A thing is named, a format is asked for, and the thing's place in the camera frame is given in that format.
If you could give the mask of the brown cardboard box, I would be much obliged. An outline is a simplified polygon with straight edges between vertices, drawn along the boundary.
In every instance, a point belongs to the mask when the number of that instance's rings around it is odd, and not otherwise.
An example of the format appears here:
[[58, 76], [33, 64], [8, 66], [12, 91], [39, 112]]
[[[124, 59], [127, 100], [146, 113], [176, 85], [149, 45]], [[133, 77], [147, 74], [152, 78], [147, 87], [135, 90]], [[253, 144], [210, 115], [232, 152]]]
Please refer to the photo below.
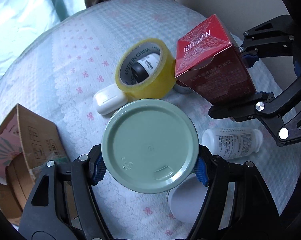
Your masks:
[[23, 209], [44, 165], [69, 161], [50, 120], [17, 104], [0, 125], [0, 210], [19, 225]]

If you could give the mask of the small black white bottle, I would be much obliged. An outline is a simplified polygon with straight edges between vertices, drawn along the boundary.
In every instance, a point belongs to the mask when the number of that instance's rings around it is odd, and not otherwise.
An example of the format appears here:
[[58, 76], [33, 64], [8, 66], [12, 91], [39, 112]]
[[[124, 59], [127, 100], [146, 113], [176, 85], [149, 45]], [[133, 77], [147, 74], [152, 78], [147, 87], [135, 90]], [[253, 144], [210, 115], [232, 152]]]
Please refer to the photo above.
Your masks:
[[131, 70], [137, 83], [140, 83], [153, 75], [159, 65], [159, 61], [160, 55], [151, 53], [133, 64]]

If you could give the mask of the white jar green label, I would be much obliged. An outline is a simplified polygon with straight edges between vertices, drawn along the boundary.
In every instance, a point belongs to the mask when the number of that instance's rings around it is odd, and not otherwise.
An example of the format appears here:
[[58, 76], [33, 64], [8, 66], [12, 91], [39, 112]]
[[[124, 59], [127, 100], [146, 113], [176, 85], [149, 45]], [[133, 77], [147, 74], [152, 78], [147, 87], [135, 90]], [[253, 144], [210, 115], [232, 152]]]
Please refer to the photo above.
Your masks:
[[170, 213], [177, 220], [194, 224], [204, 202], [208, 187], [191, 173], [181, 184], [167, 192]]

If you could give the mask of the small red lidded jar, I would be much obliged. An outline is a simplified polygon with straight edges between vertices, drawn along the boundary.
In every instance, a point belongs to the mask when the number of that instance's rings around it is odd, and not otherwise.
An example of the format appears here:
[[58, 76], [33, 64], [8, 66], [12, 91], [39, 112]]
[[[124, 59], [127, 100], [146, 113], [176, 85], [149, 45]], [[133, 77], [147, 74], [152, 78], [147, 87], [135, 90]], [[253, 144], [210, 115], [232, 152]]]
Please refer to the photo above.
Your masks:
[[193, 90], [181, 82], [176, 82], [173, 89], [179, 94], [191, 94], [193, 92]]

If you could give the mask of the yellow packing tape roll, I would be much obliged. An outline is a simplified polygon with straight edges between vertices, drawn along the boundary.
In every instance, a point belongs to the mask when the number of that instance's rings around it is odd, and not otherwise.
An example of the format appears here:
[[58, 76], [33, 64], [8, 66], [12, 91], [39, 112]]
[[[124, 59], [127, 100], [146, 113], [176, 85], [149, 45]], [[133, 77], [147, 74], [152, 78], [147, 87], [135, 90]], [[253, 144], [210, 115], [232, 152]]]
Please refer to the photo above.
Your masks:
[[176, 83], [175, 58], [162, 40], [142, 40], [119, 62], [115, 82], [134, 99], [161, 99]]

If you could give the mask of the green lidded jar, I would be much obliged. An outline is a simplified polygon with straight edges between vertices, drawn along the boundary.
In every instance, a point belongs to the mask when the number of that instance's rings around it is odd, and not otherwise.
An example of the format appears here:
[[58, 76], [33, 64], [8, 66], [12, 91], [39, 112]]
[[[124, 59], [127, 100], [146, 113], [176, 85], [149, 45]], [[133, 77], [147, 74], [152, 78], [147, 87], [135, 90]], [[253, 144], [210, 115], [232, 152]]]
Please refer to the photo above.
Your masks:
[[199, 139], [191, 119], [177, 106], [156, 99], [131, 102], [110, 118], [101, 142], [108, 172], [138, 193], [161, 193], [192, 172]]

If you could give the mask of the white pill bottle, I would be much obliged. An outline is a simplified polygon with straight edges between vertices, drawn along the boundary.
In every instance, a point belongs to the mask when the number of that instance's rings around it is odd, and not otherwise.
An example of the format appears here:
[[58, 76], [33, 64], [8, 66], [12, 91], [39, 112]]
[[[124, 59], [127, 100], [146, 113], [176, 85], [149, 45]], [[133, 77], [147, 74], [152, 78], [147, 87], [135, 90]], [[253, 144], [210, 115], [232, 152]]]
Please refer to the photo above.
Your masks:
[[263, 133], [251, 128], [214, 128], [207, 129], [202, 135], [201, 144], [212, 155], [237, 159], [258, 152], [263, 143]]

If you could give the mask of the light blue sheer curtain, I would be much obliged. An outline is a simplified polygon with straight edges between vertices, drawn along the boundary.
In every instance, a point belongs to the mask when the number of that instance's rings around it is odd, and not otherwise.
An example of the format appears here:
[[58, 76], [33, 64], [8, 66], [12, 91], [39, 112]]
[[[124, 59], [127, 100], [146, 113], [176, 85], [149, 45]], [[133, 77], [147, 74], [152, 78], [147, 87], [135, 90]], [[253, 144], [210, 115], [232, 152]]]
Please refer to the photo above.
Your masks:
[[0, 79], [38, 36], [85, 7], [84, 0], [0, 0]]

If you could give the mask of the white earbuds case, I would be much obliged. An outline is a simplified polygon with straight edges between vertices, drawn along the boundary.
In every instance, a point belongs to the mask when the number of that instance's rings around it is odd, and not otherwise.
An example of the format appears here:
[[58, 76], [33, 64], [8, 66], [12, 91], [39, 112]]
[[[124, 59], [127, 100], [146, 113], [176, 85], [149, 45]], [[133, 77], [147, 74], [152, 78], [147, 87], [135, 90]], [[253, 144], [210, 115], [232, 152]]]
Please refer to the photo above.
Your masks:
[[101, 89], [93, 96], [93, 106], [100, 115], [107, 115], [128, 103], [127, 94], [120, 90], [117, 84]]

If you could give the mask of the red cosmetics box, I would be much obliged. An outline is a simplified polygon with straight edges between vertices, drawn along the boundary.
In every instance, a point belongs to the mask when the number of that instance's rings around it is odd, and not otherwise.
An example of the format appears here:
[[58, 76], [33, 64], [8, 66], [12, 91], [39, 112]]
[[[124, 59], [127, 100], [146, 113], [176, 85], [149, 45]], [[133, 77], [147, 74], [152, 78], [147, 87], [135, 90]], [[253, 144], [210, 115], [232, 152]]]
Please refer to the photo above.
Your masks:
[[178, 40], [175, 77], [213, 105], [256, 93], [238, 46], [217, 15]]

